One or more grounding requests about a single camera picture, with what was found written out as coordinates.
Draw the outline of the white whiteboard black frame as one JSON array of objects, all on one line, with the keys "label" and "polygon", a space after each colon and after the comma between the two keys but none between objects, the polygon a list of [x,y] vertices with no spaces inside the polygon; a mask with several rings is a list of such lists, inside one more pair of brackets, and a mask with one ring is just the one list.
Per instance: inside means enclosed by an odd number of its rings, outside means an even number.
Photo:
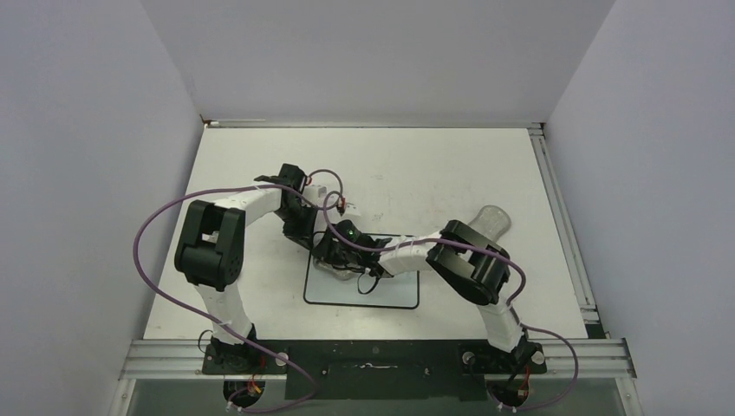
[{"label": "white whiteboard black frame", "polygon": [[377,309],[416,309],[420,305],[420,273],[377,279],[363,273],[340,281],[312,266],[305,274],[303,300],[308,304]]}]

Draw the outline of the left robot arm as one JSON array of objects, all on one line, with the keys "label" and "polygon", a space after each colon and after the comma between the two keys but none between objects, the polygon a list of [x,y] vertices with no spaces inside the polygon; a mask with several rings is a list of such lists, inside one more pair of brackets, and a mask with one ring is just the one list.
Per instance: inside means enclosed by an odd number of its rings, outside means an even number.
[{"label": "left robot arm", "polygon": [[174,255],[174,267],[184,274],[216,318],[211,345],[216,359],[244,374],[260,354],[251,344],[256,328],[244,311],[237,287],[244,265],[245,234],[249,225],[273,213],[283,221],[283,234],[299,246],[313,246],[317,209],[323,195],[311,191],[301,168],[284,164],[275,176],[259,176],[242,191],[213,202],[188,205]]}]

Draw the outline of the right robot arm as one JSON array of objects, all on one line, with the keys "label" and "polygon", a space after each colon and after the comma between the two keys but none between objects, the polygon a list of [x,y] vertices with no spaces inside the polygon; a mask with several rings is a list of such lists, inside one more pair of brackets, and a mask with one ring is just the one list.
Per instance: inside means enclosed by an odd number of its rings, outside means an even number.
[{"label": "right robot arm", "polygon": [[344,220],[318,232],[309,251],[331,270],[368,274],[376,280],[436,272],[459,296],[478,307],[491,346],[491,362],[502,371],[515,369],[539,349],[528,340],[511,299],[501,293],[514,266],[507,251],[461,221],[451,220],[442,230],[424,237],[377,238]]}]

